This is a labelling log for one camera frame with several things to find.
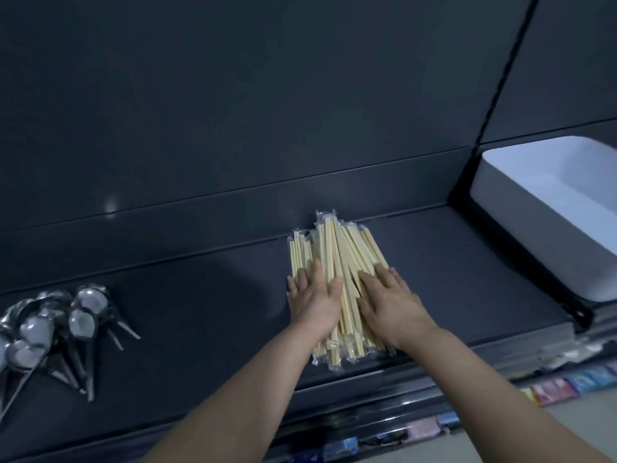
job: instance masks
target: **hand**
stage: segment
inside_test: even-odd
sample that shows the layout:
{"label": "hand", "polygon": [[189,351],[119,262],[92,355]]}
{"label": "hand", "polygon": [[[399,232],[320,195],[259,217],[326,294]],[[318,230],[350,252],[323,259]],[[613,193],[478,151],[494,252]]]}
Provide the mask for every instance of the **hand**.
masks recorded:
{"label": "hand", "polygon": [[358,299],[358,306],[377,336],[413,355],[426,334],[439,327],[394,268],[375,265],[375,273],[359,273],[369,298]]}
{"label": "hand", "polygon": [[300,268],[297,281],[287,277],[287,286],[291,325],[306,328],[315,335],[317,344],[332,333],[341,317],[343,279],[334,278],[326,284],[321,261],[315,258],[310,278],[304,268]]}

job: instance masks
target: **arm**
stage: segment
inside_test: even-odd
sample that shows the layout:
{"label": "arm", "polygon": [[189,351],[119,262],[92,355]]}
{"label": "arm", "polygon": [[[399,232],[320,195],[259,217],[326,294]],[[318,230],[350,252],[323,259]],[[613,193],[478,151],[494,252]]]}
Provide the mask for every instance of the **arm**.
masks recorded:
{"label": "arm", "polygon": [[144,463],[259,462],[302,369],[341,314],[343,282],[326,285],[319,260],[309,280],[288,278],[291,324],[159,442]]}
{"label": "arm", "polygon": [[485,462],[609,462],[440,329],[397,272],[361,273],[370,301],[362,312],[385,342],[412,356],[459,415]]}

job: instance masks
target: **shelf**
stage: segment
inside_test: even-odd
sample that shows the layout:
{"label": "shelf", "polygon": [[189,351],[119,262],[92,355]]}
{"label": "shelf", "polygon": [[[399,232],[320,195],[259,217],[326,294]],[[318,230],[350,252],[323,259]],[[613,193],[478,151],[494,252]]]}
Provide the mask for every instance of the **shelf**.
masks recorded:
{"label": "shelf", "polygon": [[[436,322],[470,345],[569,321],[450,207],[374,220],[369,227]],[[143,341],[120,333],[126,350],[119,352],[101,338],[93,404],[50,378],[34,377],[3,424],[0,460],[179,419],[287,326],[289,272],[287,243],[274,240],[87,280],[110,288]],[[32,292],[0,301],[9,305]],[[347,399],[371,393],[384,377],[370,372],[406,362],[367,360],[342,375],[307,365],[290,413],[315,406],[316,396],[329,394],[332,401],[343,392]],[[359,375],[367,379],[352,392]],[[339,396],[329,389],[336,383]]]}

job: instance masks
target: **white tray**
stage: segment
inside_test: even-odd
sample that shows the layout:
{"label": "white tray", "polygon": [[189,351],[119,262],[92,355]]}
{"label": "white tray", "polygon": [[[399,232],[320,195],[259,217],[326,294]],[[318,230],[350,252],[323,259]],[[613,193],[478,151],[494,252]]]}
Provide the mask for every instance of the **white tray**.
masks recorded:
{"label": "white tray", "polygon": [[564,136],[486,151],[471,197],[572,292],[617,299],[617,151]]}

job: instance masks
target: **chopsticks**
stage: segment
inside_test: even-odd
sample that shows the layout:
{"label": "chopsticks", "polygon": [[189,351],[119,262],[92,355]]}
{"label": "chopsticks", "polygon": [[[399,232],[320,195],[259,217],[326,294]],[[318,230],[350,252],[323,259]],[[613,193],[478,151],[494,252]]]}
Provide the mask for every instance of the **chopsticks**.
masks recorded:
{"label": "chopsticks", "polygon": [[386,350],[366,324],[356,299],[366,297],[359,271],[375,274],[374,265],[388,267],[373,235],[365,226],[345,223],[335,212],[317,212],[312,231],[294,230],[288,238],[294,276],[299,268],[310,270],[314,257],[320,257],[326,282],[341,277],[341,318],[329,337],[313,351],[312,363],[327,363],[331,370],[341,370],[343,359],[356,363],[365,356]]}

